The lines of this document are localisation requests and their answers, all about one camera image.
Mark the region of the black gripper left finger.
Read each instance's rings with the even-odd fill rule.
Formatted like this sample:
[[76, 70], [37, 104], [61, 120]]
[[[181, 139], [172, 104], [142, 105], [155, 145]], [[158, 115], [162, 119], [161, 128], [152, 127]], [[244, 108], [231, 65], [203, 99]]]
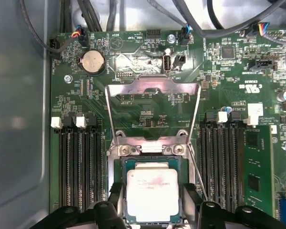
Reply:
[[123, 183], [113, 183], [107, 201], [80, 212], [78, 207], [60, 207], [33, 225], [34, 229], [125, 229], [123, 213]]

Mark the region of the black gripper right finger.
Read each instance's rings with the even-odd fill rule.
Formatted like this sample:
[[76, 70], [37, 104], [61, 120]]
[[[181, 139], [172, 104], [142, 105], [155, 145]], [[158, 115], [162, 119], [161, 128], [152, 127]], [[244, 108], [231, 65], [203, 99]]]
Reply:
[[229, 212], [211, 201], [203, 201], [196, 186], [182, 184], [182, 209], [192, 229], [286, 229], [286, 225], [261, 210], [239, 206]]

